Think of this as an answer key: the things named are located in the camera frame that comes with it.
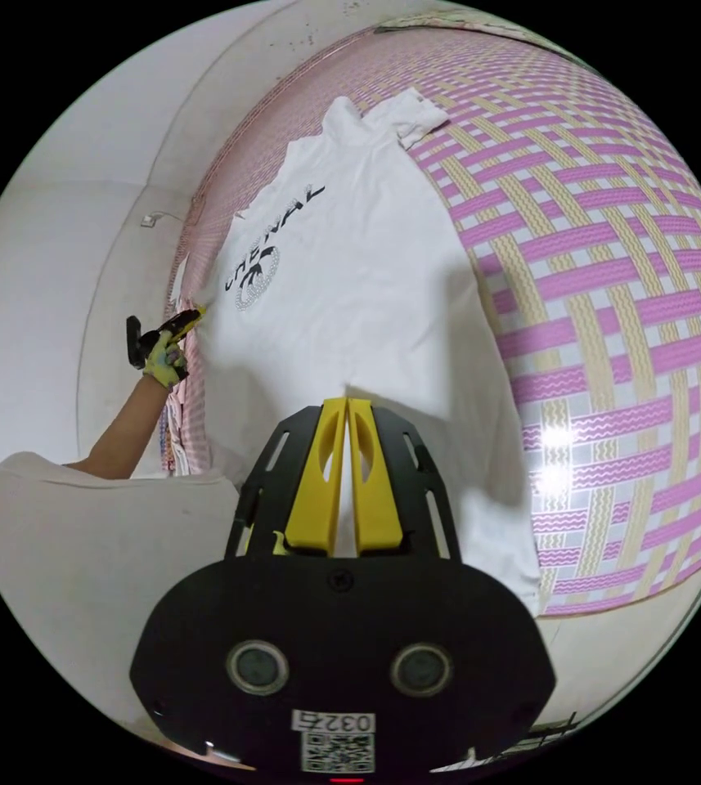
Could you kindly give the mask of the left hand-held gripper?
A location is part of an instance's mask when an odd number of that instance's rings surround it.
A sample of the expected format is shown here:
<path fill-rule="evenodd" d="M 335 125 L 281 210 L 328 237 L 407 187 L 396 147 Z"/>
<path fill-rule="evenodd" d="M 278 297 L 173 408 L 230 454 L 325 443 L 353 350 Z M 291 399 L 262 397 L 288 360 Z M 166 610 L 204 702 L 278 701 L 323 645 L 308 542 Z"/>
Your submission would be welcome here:
<path fill-rule="evenodd" d="M 180 342 L 201 321 L 206 313 L 205 307 L 190 308 L 172 316 L 158 329 L 150 330 L 140 337 L 142 351 L 151 351 L 160 340 L 163 332 L 170 335 L 171 342 Z"/>

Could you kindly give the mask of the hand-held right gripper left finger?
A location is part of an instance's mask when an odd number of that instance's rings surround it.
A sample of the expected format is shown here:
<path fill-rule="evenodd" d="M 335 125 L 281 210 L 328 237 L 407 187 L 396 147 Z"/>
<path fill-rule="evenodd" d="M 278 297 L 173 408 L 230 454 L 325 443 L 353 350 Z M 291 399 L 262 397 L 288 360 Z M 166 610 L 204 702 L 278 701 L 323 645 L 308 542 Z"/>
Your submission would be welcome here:
<path fill-rule="evenodd" d="M 334 553 L 339 520 L 348 399 L 324 400 L 285 527 L 293 550 Z"/>

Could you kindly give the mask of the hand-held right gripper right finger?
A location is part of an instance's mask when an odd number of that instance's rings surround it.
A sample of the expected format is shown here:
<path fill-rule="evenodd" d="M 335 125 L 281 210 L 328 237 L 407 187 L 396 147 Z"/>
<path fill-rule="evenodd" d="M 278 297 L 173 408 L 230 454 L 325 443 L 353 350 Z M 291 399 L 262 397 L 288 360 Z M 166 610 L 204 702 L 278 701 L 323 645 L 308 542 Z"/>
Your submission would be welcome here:
<path fill-rule="evenodd" d="M 398 550 L 403 532 L 372 405 L 348 399 L 357 554 Z"/>

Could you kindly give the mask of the person's left hand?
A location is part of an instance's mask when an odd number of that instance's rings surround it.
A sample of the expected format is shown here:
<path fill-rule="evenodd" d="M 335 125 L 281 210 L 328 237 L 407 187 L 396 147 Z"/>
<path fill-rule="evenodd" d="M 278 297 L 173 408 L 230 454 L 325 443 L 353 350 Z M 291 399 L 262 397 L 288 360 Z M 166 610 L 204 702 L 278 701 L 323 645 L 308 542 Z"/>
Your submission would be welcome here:
<path fill-rule="evenodd" d="M 164 330 L 151 349 L 142 375 L 172 392 L 188 375 L 186 356 L 169 330 Z"/>

